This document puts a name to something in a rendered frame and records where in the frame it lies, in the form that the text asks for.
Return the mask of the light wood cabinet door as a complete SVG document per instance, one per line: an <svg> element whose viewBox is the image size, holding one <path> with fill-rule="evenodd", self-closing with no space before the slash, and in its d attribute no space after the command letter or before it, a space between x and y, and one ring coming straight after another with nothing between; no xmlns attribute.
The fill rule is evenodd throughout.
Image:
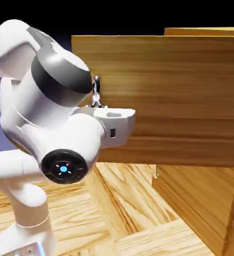
<svg viewBox="0 0 234 256"><path fill-rule="evenodd" d="M153 188L215 256L234 256L234 168L157 165Z"/></svg>
<svg viewBox="0 0 234 256"><path fill-rule="evenodd" d="M75 35L101 103L136 110L102 162L234 167L234 36Z"/></svg>

